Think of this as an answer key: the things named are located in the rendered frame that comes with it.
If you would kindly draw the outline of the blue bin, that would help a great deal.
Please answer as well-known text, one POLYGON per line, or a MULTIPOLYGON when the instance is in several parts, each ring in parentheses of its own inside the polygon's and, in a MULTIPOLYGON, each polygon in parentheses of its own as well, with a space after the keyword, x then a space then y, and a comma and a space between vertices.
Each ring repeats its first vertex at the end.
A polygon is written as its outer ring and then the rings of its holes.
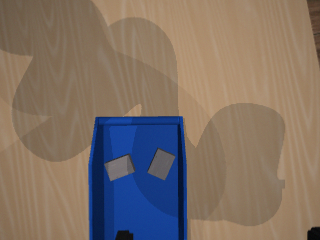
POLYGON ((183 120, 107 117, 95 123, 89 165, 89 240, 187 240, 187 162, 183 120), (157 148, 175 155, 164 180, 147 173, 157 148), (110 181, 104 164, 130 153, 135 172, 110 181))

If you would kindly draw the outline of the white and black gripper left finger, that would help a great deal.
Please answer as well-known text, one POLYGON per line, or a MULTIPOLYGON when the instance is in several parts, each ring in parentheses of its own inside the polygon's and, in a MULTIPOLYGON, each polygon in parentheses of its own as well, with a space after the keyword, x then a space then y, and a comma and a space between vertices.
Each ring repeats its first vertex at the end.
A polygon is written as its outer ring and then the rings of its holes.
POLYGON ((129 230, 118 230, 115 240, 134 240, 133 233, 129 233, 129 230))

